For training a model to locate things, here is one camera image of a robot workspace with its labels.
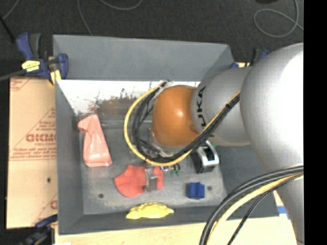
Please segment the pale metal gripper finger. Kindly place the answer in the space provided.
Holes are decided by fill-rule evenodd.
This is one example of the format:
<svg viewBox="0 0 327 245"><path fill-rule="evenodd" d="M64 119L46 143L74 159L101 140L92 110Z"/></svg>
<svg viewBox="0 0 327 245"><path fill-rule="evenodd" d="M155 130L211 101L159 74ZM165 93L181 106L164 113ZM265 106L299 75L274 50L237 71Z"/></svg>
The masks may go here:
<svg viewBox="0 0 327 245"><path fill-rule="evenodd" d="M154 173L152 168L149 169L149 191L154 191L157 189L157 175Z"/></svg>
<svg viewBox="0 0 327 245"><path fill-rule="evenodd" d="M151 168L145 169L145 185L143 187L144 191L149 191L151 185Z"/></svg>

